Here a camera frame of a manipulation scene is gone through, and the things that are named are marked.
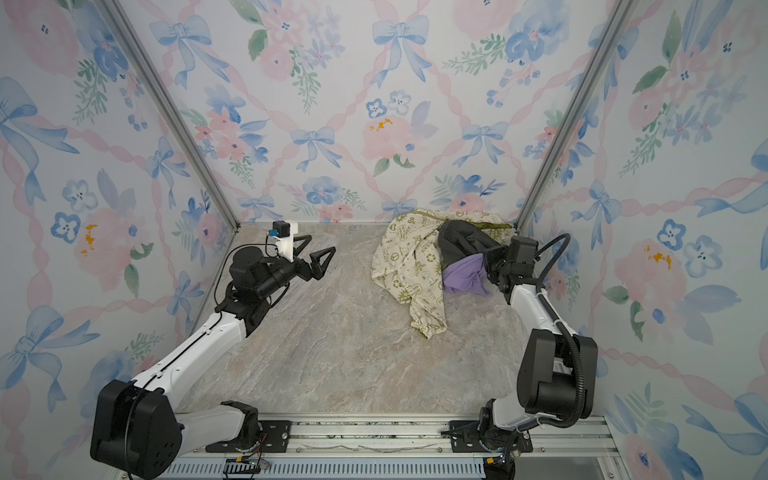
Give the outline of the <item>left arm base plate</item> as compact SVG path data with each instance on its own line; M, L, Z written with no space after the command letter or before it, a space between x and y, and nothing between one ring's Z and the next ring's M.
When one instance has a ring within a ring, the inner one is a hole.
M206 453L285 453L293 423L289 420L259 420L246 425L233 440L205 447Z

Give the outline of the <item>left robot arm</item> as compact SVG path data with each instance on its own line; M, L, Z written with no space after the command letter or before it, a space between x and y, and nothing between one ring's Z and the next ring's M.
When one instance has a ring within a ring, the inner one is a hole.
M170 354L130 380L113 379L97 396L90 456L141 479L162 475L182 454L223 443L246 454L268 435L256 407L239 401L192 413L177 408L191 387L229 350L253 334L293 280L322 279L336 249L300 254L309 235L233 250L231 280L213 314Z

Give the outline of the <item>dark grey cloth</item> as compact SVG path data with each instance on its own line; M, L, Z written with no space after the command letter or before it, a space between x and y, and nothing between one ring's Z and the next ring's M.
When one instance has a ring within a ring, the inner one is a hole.
M504 255L507 246L463 220L446 221L438 230L437 245L442 267L484 269L486 257Z

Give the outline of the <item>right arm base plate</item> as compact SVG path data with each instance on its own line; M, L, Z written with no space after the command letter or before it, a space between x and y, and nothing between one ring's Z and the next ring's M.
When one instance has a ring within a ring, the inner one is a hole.
M527 434L499 429L493 425L484 432L478 421L451 420L441 433L450 440L453 453L500 455L508 449L515 455L532 453L533 444Z

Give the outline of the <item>right corner aluminium post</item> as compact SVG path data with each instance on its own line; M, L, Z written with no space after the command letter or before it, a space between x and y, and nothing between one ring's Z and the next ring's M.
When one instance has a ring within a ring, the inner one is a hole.
M581 115L592 98L597 81L606 69L620 37L623 35L629 17L636 2L633 0L617 1L614 10L608 17L608 21L598 38L598 43L584 70L581 80L574 90L574 95L565 109L563 122L548 153L544 156L543 163L537 172L530 192L520 210L515 226L519 233L526 231L533 224L534 211L539 199L546 190L548 178L560 161L560 156L565 150L571 134L577 130Z

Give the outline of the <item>purple cloth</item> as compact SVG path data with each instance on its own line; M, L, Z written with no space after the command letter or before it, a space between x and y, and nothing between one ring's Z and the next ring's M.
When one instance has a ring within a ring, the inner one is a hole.
M486 278L484 256L481 253L473 254L448 265L443 270L443 290L449 294L469 292L489 296L490 291L484 284Z

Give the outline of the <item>corner aluminium post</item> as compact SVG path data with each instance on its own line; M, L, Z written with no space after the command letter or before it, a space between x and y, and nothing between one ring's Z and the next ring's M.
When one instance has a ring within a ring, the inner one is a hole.
M113 30L118 43L124 49L128 59L137 68L142 80L146 83L148 93L159 109L161 118L166 122L170 132L185 153L188 162L200 178L203 187L208 191L213 203L223 214L225 223L230 229L237 231L240 222L235 218L234 211L216 182L213 171L208 167L200 154L193 135L185 125L183 116L167 87L163 84L159 71L139 39L120 2L96 1L95 4L107 25Z
M548 153L544 156L543 163L537 172L530 192L520 210L515 226L519 233L526 231L533 224L534 211L539 199L546 190L548 178L560 161L560 156L565 150L571 134L577 130L581 115L592 98L597 81L606 69L620 37L623 35L629 17L636 2L633 0L617 1L614 10L608 17L608 21L598 38L598 43L584 70L581 80L574 90L574 95L565 109L563 122Z

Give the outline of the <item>cream green printed cloth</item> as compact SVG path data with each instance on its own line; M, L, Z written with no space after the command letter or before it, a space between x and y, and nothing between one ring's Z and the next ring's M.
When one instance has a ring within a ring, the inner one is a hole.
M374 284L409 308L411 327L425 339L447 329L438 235L451 220L466 221L495 241L508 241L516 233L496 214L416 209L391 221L372 260Z

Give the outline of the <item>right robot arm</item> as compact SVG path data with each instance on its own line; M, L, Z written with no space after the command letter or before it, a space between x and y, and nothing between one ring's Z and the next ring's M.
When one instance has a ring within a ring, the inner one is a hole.
M515 391L490 400L481 410L476 430L490 451L534 428L570 428L591 415L597 344L566 322L545 288L545 278L570 243L568 233L544 246L531 238L514 237L507 246L484 254L489 281L528 332Z

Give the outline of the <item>left corner aluminium post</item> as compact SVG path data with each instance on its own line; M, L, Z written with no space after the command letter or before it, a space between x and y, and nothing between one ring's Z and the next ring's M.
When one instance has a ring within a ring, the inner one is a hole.
M166 122L170 132L185 153L188 162L200 178L203 187L208 191L213 203L223 214L225 223L230 229L237 231L240 222L235 218L234 211L216 182L213 171L208 167L200 154L193 135L185 125L183 116L167 87L163 84L159 71L139 39L120 2L96 1L95 4L107 25L113 30L118 43L124 49L128 59L137 68L142 80L146 83L148 93L159 109L161 118Z

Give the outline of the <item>aluminium rail frame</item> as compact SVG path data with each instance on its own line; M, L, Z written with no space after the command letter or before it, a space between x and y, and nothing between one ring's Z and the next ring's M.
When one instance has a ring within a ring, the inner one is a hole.
M626 479L607 422L534 428L532 453L453 453L441 433L466 415L260 414L293 423L285 453L206 453L176 458L155 479Z

